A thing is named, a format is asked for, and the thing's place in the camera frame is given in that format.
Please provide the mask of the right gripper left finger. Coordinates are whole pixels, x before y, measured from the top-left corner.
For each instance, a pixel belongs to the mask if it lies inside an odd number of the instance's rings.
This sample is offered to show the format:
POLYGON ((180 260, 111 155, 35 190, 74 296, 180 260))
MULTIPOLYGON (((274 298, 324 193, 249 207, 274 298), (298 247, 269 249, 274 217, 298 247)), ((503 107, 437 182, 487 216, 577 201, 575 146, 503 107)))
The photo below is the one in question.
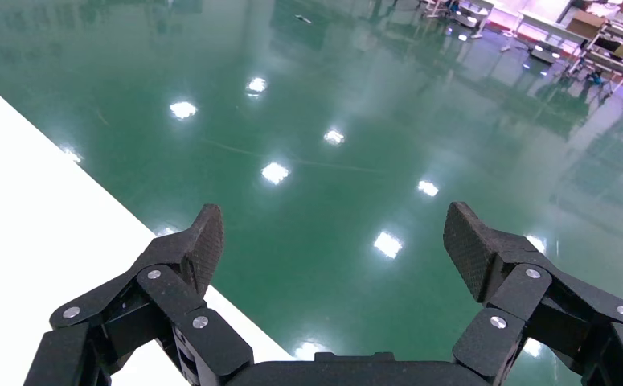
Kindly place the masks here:
POLYGON ((154 238, 127 271, 54 311, 26 384, 109 385, 149 342, 189 384, 227 384, 254 357, 207 305, 222 252, 222 213, 206 204, 189 228, 154 238))

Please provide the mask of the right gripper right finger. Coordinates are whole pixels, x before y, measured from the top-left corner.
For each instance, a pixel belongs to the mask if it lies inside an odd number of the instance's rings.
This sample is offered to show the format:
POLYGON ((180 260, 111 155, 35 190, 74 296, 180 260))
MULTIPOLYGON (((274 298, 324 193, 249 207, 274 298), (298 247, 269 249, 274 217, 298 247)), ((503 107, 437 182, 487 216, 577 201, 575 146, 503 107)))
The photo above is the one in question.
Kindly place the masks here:
POLYGON ((623 385, 623 299, 558 269, 526 237, 485 225, 463 202, 447 210, 445 250, 481 311, 453 360, 489 385, 506 381, 533 339, 584 385, 623 385))

